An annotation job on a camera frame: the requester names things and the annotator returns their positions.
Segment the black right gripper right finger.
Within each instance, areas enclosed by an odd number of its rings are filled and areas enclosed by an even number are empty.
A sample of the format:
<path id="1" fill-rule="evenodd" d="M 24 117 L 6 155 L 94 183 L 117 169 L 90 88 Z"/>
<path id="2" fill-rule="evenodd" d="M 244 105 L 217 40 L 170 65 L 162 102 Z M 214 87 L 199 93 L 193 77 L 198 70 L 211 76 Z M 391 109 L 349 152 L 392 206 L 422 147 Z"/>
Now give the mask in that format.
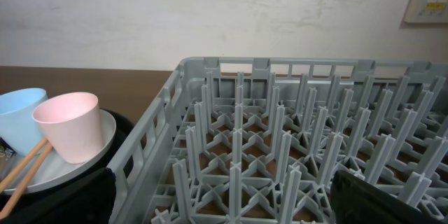
<path id="1" fill-rule="evenodd" d="M 330 188 L 336 224 L 431 224 L 434 219 L 364 182 L 336 171 Z"/>

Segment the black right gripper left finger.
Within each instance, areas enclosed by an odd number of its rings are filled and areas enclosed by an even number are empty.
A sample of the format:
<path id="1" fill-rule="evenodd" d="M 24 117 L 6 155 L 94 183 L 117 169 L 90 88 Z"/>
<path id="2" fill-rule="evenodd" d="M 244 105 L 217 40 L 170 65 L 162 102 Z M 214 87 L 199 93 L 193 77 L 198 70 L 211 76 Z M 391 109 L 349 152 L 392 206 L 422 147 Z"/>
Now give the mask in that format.
<path id="1" fill-rule="evenodd" d="M 116 175 L 101 168 L 1 219 L 2 223 L 108 223 L 116 199 Z"/>

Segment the wooden chopstick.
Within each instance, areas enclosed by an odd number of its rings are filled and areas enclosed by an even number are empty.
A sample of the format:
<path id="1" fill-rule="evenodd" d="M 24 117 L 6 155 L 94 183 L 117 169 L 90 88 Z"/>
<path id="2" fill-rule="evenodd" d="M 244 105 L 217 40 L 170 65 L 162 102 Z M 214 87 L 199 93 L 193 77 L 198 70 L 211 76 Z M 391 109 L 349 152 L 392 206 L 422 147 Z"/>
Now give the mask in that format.
<path id="1" fill-rule="evenodd" d="M 21 180 L 19 186 L 16 188 L 13 195 L 10 197 L 10 199 L 5 204 L 4 208 L 1 210 L 1 219 L 4 219 L 5 217 L 9 216 L 9 214 L 11 213 L 15 205 L 18 203 L 21 196 L 24 194 L 28 185 L 31 183 L 31 180 L 34 178 L 35 174 L 39 170 L 43 161 L 46 159 L 46 157 L 52 150 L 53 146 L 47 142 L 47 144 L 42 148 L 43 151 L 37 157 L 31 168 L 29 169 L 29 171 L 25 174 L 24 178 Z"/>
<path id="2" fill-rule="evenodd" d="M 15 177 L 25 168 L 31 159 L 47 144 L 48 140 L 44 137 L 35 147 L 12 169 L 7 177 L 1 182 L 1 192 L 3 192 Z"/>

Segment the pink cup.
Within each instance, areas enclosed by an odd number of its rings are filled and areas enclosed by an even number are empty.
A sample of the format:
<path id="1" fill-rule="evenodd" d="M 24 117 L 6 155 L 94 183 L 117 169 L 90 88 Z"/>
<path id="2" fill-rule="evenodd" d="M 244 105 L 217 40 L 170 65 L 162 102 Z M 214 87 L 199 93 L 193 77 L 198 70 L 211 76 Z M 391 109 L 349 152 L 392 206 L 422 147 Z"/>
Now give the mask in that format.
<path id="1" fill-rule="evenodd" d="M 89 92 L 71 92 L 39 104 L 32 113 L 44 136 L 63 160 L 91 160 L 104 146 L 99 99 Z"/>

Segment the light blue cup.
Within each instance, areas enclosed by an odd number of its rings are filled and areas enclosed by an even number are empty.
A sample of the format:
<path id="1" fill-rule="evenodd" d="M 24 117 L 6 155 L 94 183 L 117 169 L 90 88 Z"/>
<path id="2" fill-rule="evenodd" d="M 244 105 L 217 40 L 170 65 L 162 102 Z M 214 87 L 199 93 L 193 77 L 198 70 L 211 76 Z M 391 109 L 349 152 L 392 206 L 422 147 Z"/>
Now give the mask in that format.
<path id="1" fill-rule="evenodd" d="M 37 87 L 1 95 L 1 138 L 18 155 L 26 156 L 42 140 L 32 113 L 47 99 L 46 91 Z"/>

